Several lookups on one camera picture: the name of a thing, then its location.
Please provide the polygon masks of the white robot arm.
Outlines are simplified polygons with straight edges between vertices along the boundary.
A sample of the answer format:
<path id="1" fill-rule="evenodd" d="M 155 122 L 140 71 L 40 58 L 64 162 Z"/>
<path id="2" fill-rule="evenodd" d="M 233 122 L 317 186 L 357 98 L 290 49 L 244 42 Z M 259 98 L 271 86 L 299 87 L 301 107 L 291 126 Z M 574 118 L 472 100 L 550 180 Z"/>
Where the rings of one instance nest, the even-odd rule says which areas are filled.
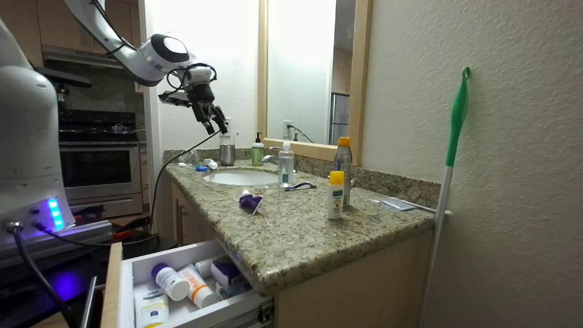
<path id="1" fill-rule="evenodd" d="M 177 77 L 162 102 L 189 106 L 209 135 L 226 133 L 228 122 L 211 93 L 213 66 L 200 62 L 175 36 L 151 35 L 140 47 L 122 38 L 106 15 L 107 0 L 64 0 L 75 20 L 142 86 Z M 0 22 L 0 215 L 38 220 L 55 230 L 75 224 L 58 148 L 58 100 L 53 84 L 27 60 Z"/>

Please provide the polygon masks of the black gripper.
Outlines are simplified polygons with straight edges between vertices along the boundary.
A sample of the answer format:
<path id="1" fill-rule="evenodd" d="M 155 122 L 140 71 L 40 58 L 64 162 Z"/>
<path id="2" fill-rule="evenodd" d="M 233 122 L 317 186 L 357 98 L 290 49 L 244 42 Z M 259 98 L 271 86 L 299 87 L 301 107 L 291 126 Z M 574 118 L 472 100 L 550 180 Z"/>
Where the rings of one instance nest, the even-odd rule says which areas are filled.
<path id="1" fill-rule="evenodd" d="M 195 118 L 204 124 L 208 135 L 215 133 L 215 126 L 211 120 L 217 122 L 220 133 L 229 131 L 228 118 L 222 113 L 217 113 L 215 95 L 208 84 L 188 86 L 186 93 Z"/>

